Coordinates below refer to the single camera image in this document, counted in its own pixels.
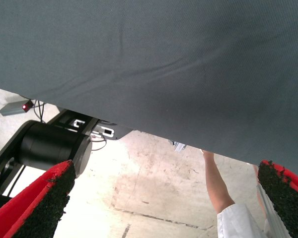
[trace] black cable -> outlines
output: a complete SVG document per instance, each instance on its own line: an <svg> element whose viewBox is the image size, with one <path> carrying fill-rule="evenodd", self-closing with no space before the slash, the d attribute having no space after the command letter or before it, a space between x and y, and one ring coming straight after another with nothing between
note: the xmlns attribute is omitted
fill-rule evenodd
<svg viewBox="0 0 298 238"><path fill-rule="evenodd" d="M18 180L19 180L19 178L20 178L20 176L21 176L21 174L23 173L23 171L24 171L24 169L25 169L25 165L23 165L23 168L21 169L21 172L19 173L19 175L18 175L18 177L16 177L16 179L15 179L15 181L14 181L14 183L12 184L12 187L10 188L10 191L8 192L8 197L10 196L10 194L11 194L11 192L12 192L12 190L13 190L13 188L14 188L14 186L15 186L15 184L16 184L16 182L18 182Z"/></svg>
<svg viewBox="0 0 298 238"><path fill-rule="evenodd" d="M45 103L43 103L43 106L42 106L42 114L41 114L41 122L43 122L43 113L44 113L44 105L45 105Z"/></svg>
<svg viewBox="0 0 298 238"><path fill-rule="evenodd" d="M104 144L104 146L103 146L103 147L100 147L100 148L98 148L98 149L95 149L95 150L92 150L92 151L98 151L98 150L101 150L101 149L102 149L102 148L104 148L106 145L107 145L107 140L105 140L105 144Z"/></svg>
<svg viewBox="0 0 298 238"><path fill-rule="evenodd" d="M42 122L42 114L41 114L41 105L40 105L40 101L38 101L38 104L39 104L40 121Z"/></svg>
<svg viewBox="0 0 298 238"><path fill-rule="evenodd" d="M101 135L103 137L103 140L91 140L91 142L105 142L104 146L98 148L98 149L94 149L92 151L98 151L98 150L101 150L103 149L106 145L107 145L107 139L105 138L104 135Z"/></svg>
<svg viewBox="0 0 298 238"><path fill-rule="evenodd" d="M33 107L34 114L36 115L36 117L37 117L40 121L42 120L42 122L45 123L45 121L43 121L43 118L41 118L41 117L37 114L37 112L35 111L35 108L39 108L39 109L40 109L40 107L41 107L41 105L40 105L40 106L35 106L37 102L38 102L38 100L35 100L35 102L34 102L34 107Z"/></svg>

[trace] human hand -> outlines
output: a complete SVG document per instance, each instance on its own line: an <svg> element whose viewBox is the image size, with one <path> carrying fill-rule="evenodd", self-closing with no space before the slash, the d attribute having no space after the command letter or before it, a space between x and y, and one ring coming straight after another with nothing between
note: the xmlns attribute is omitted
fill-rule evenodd
<svg viewBox="0 0 298 238"><path fill-rule="evenodd" d="M207 151L207 150L202 150L200 149L200 151L202 152L202 155L204 157L204 159L213 159L214 158L214 153L213 152L210 152L210 151Z"/></svg>

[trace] concrete floor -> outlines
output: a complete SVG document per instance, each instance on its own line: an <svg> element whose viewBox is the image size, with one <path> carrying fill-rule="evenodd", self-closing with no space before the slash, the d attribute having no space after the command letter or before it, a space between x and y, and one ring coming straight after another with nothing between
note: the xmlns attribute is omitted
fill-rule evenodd
<svg viewBox="0 0 298 238"><path fill-rule="evenodd" d="M0 108L15 97L0 90ZM55 114L56 107L48 105L44 120ZM0 148L25 121L35 118L32 111L0 115ZM216 162L234 201L246 203L263 228L253 166L220 155ZM11 195L42 173L27 167ZM92 152L70 196L56 238L217 237L217 217L207 194L201 152L190 146L174 152L167 139L147 133L133 131Z"/></svg>

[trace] gray fabric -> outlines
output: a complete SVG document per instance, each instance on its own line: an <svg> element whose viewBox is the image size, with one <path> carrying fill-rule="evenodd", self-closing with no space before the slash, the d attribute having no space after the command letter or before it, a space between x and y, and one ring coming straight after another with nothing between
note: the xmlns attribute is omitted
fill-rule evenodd
<svg viewBox="0 0 298 238"><path fill-rule="evenodd" d="M298 174L298 1L0 1L0 88Z"/></svg>

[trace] white sleeve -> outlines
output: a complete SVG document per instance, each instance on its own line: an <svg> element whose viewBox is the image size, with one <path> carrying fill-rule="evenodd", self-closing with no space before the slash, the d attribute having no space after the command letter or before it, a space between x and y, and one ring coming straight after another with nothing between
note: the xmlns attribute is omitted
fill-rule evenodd
<svg viewBox="0 0 298 238"><path fill-rule="evenodd" d="M233 204L218 214L219 238L267 238L245 204Z"/></svg>

